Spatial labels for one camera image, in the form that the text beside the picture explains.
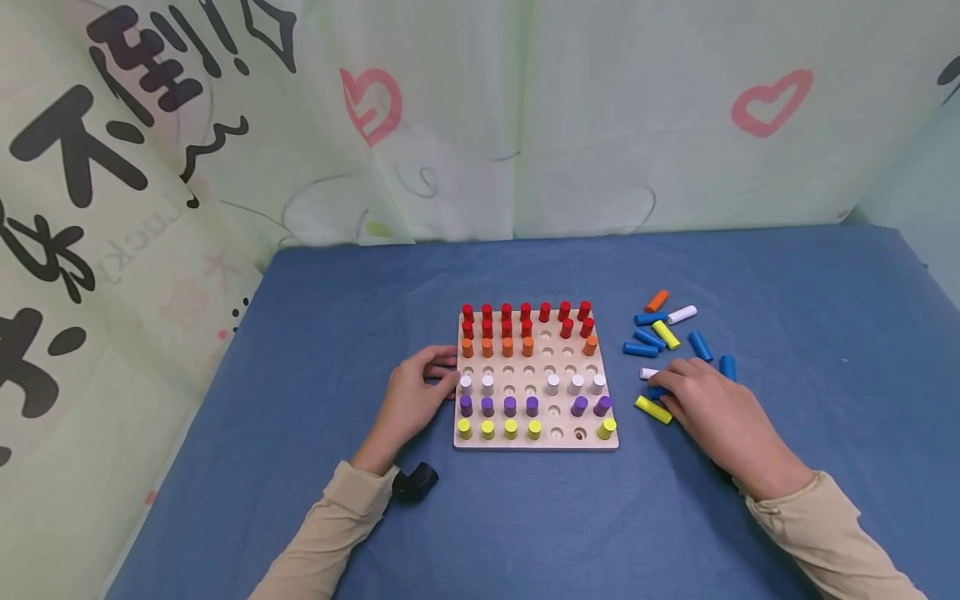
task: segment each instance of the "black clip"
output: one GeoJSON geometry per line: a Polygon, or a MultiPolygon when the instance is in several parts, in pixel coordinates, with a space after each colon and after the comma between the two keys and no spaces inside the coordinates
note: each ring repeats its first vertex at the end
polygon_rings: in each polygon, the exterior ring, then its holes
{"type": "Polygon", "coordinates": [[[414,472],[404,475],[403,471],[394,477],[394,498],[403,504],[417,504],[433,489],[440,476],[426,463],[420,463],[414,472]]]}

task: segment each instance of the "hand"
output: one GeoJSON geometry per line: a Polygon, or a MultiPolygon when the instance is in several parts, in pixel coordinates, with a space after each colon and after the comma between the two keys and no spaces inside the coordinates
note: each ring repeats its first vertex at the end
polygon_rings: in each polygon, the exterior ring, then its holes
{"type": "Polygon", "coordinates": [[[350,463],[383,475],[404,444],[426,427],[457,387],[460,374],[455,346],[428,346],[406,359],[390,375],[387,394],[367,439],[350,463]],[[439,378],[430,385],[426,379],[439,378]]]}
{"type": "Polygon", "coordinates": [[[661,400],[714,463],[754,500],[780,498],[813,481],[756,396],[699,358],[678,359],[650,378],[672,395],[661,400]]]}

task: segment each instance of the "sleeve cuff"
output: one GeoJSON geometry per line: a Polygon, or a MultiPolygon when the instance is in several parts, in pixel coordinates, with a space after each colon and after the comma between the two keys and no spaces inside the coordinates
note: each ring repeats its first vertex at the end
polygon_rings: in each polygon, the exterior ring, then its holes
{"type": "Polygon", "coordinates": [[[359,518],[380,518],[387,510],[394,477],[399,471],[400,469],[393,465],[382,477],[377,477],[353,468],[347,461],[340,461],[333,471],[333,479],[326,484],[324,499],[359,518]]]}
{"type": "Polygon", "coordinates": [[[827,473],[814,471],[805,488],[782,498],[757,502],[747,497],[747,508],[775,539],[789,534],[795,541],[826,539],[836,529],[856,523],[860,511],[827,473]]]}

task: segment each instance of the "finger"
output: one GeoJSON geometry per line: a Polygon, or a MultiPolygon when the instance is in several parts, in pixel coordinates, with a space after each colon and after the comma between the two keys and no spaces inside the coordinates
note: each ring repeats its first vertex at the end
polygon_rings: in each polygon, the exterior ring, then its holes
{"type": "Polygon", "coordinates": [[[674,360],[670,361],[670,364],[666,369],[668,371],[686,375],[688,377],[695,375],[699,371],[699,369],[690,364],[690,361],[683,360],[683,358],[675,358],[674,360]]]}
{"type": "Polygon", "coordinates": [[[716,372],[716,369],[709,362],[699,356],[697,358],[691,358],[690,364],[703,372],[716,372]]]}
{"type": "Polygon", "coordinates": [[[427,394],[439,406],[447,395],[451,394],[457,388],[457,382],[460,381],[460,374],[456,371],[448,371],[446,375],[433,386],[427,394]]]}
{"type": "Polygon", "coordinates": [[[437,367],[436,365],[427,365],[423,370],[423,376],[427,379],[443,379],[450,369],[447,367],[437,367]]]}
{"type": "Polygon", "coordinates": [[[439,357],[446,357],[450,354],[456,355],[456,353],[457,347],[455,346],[427,346],[407,360],[411,361],[413,364],[422,369],[423,367],[427,366],[427,363],[430,363],[439,357]]]}
{"type": "Polygon", "coordinates": [[[664,394],[660,397],[660,402],[663,402],[663,405],[666,406],[668,411],[670,411],[670,414],[673,415],[673,418],[678,420],[680,424],[684,426],[684,429],[686,429],[686,424],[688,423],[686,419],[686,411],[677,398],[675,396],[671,396],[670,394],[664,394]]]}
{"type": "Polygon", "coordinates": [[[437,358],[433,359],[430,364],[439,365],[441,367],[456,367],[457,355],[453,354],[450,356],[438,356],[437,358]]]}
{"type": "Polygon", "coordinates": [[[684,392],[684,388],[686,387],[684,381],[685,377],[683,375],[677,375],[672,371],[661,370],[653,377],[650,377],[647,384],[654,387],[666,388],[676,396],[684,392]]]}

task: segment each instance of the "pink heart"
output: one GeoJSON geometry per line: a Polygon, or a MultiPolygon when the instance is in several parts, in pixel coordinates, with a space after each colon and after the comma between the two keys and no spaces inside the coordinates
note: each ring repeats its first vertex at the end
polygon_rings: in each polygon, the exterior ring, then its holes
{"type": "Polygon", "coordinates": [[[355,80],[349,71],[340,69],[340,79],[344,82],[344,102],[347,104],[347,114],[350,121],[353,122],[353,127],[360,132],[360,135],[367,140],[367,145],[372,148],[384,137],[390,135],[390,132],[400,124],[400,114],[403,112],[400,86],[396,84],[396,80],[391,77],[390,73],[383,69],[367,69],[355,80]],[[370,133],[364,133],[364,128],[376,118],[377,109],[371,108],[364,112],[363,116],[358,117],[355,107],[360,104],[367,90],[373,84],[382,84],[387,88],[387,92],[390,94],[390,108],[387,110],[387,118],[382,123],[373,128],[370,133]]]}
{"type": "Polygon", "coordinates": [[[787,119],[793,116],[797,108],[804,103],[806,94],[810,93],[811,87],[813,87],[813,71],[809,69],[797,69],[792,73],[788,73],[783,79],[773,85],[751,87],[740,94],[740,97],[733,103],[733,110],[731,111],[733,122],[738,128],[750,135],[770,137],[777,132],[777,130],[786,123],[787,119]],[[766,104],[775,103],[780,99],[780,96],[793,85],[797,87],[797,91],[794,92],[790,100],[783,105],[783,109],[774,117],[773,121],[766,123],[757,119],[748,111],[748,105],[754,101],[766,104]]]}

